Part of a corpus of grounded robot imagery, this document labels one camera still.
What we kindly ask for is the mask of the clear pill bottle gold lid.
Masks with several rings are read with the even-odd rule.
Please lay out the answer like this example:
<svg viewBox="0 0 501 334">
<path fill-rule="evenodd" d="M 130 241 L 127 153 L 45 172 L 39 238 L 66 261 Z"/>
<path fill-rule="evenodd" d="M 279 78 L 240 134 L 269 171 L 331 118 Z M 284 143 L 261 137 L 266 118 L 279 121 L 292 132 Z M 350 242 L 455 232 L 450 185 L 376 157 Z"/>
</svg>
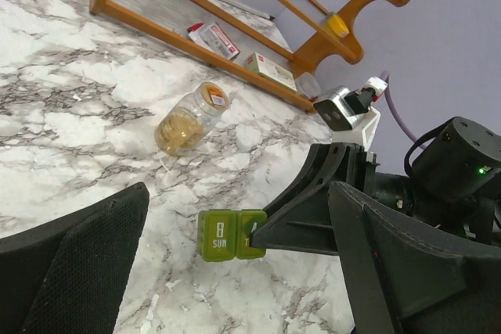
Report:
<svg viewBox="0 0 501 334">
<path fill-rule="evenodd" d="M 154 132 L 160 150 L 179 156 L 195 146 L 215 127 L 230 101 L 216 84 L 205 81 L 182 97 Z"/>
</svg>

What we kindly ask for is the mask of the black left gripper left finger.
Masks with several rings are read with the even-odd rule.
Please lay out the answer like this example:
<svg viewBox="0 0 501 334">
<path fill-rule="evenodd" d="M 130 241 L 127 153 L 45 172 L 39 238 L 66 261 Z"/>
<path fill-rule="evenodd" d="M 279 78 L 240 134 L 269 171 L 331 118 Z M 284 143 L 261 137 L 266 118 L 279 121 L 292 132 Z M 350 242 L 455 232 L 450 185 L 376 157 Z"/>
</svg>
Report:
<svg viewBox="0 0 501 334">
<path fill-rule="evenodd" d="M 112 333 L 150 194 L 134 184 L 1 240 L 3 333 Z"/>
</svg>

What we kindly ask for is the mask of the green pill organizer box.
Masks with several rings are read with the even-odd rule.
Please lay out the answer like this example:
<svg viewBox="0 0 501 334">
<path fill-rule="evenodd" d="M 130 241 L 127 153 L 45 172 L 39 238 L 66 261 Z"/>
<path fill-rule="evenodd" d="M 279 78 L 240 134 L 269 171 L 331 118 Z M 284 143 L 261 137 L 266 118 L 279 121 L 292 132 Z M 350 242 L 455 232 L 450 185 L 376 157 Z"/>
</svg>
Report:
<svg viewBox="0 0 501 334">
<path fill-rule="evenodd" d="M 252 247 L 251 236 L 266 221 L 263 210 L 203 210 L 197 217 L 197 251 L 206 262 L 263 258 L 266 249 Z"/>
</svg>

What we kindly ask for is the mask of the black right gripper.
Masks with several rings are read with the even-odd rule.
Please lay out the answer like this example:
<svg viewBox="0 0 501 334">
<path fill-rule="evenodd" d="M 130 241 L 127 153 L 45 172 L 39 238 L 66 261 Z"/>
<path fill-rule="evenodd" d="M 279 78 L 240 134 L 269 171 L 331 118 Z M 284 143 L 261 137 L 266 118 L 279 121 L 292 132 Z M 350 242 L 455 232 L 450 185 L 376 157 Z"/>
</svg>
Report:
<svg viewBox="0 0 501 334">
<path fill-rule="evenodd" d="M 336 254 L 328 191 L 335 181 L 368 192 L 377 202 L 410 215 L 415 203 L 410 178 L 375 173 L 375 153 L 355 143 L 314 143 L 296 178 L 264 208 L 267 220 L 250 244 L 267 250 Z"/>
</svg>

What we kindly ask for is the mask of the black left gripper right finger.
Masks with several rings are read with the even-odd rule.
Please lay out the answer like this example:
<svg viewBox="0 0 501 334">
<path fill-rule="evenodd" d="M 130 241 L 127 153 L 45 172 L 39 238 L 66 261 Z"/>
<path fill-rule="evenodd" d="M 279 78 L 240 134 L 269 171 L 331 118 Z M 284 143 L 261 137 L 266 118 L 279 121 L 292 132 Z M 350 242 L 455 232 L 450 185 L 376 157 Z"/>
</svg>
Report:
<svg viewBox="0 0 501 334">
<path fill-rule="evenodd" d="M 500 249 L 407 217 L 343 182 L 330 218 L 357 333 L 498 333 Z"/>
</svg>

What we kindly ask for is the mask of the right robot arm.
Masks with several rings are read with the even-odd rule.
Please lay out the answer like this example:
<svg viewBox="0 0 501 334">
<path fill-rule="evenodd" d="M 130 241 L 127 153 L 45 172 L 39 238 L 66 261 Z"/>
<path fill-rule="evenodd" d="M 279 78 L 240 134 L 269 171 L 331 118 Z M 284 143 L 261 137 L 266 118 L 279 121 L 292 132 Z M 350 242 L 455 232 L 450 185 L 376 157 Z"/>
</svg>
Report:
<svg viewBox="0 0 501 334">
<path fill-rule="evenodd" d="M 377 171 L 377 157 L 352 142 L 315 143 L 292 183 L 251 225 L 254 248 L 338 254 L 329 187 L 344 182 L 386 207 L 476 242 L 500 244 L 500 137 L 453 117 L 424 134 L 404 175 Z"/>
</svg>

